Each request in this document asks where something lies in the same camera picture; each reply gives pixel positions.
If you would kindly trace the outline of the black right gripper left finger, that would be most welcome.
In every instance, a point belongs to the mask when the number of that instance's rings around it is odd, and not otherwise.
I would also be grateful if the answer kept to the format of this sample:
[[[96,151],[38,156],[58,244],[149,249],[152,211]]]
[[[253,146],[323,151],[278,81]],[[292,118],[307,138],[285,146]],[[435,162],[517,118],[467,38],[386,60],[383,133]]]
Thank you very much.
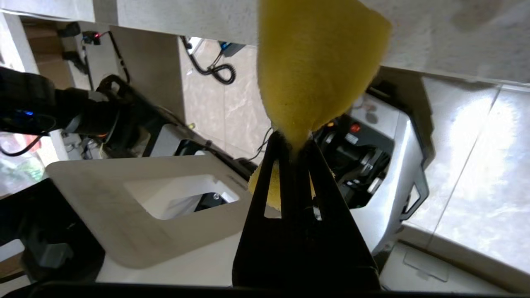
[[[274,163],[279,166],[281,217],[265,217],[272,185]],[[295,167],[289,147],[280,132],[267,144],[240,242],[231,270],[234,287],[283,288],[293,274],[290,261],[300,238],[297,220],[301,217]]]

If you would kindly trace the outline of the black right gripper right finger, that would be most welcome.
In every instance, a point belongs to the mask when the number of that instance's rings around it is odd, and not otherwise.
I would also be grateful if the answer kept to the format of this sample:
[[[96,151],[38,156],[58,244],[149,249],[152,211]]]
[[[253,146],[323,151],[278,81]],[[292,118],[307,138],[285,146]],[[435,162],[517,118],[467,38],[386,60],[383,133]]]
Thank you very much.
[[[297,158],[297,191],[305,243],[319,283],[347,291],[379,291],[377,266],[318,145]]]

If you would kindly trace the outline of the yellow sponge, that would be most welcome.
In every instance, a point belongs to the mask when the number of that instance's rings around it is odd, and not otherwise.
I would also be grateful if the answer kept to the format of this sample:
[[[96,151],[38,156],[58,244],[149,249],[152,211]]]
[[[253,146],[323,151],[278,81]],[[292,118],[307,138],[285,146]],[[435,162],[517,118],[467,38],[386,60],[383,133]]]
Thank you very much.
[[[259,0],[260,97],[292,156],[365,92],[392,30],[360,0]]]

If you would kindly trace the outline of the beige cabinet panel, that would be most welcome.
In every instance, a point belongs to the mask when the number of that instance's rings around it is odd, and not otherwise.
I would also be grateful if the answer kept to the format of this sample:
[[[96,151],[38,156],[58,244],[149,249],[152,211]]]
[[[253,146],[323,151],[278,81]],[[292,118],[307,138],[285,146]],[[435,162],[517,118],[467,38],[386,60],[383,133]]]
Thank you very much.
[[[177,35],[111,26],[130,85],[166,114],[186,122]]]

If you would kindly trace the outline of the black robot torso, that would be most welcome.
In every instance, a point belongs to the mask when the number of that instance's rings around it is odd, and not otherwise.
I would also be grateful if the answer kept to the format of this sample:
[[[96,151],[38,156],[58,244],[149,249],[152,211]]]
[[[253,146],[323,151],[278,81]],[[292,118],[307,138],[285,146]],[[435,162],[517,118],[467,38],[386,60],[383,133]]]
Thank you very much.
[[[49,178],[0,199],[0,246],[20,240],[32,282],[95,281],[105,251]]]

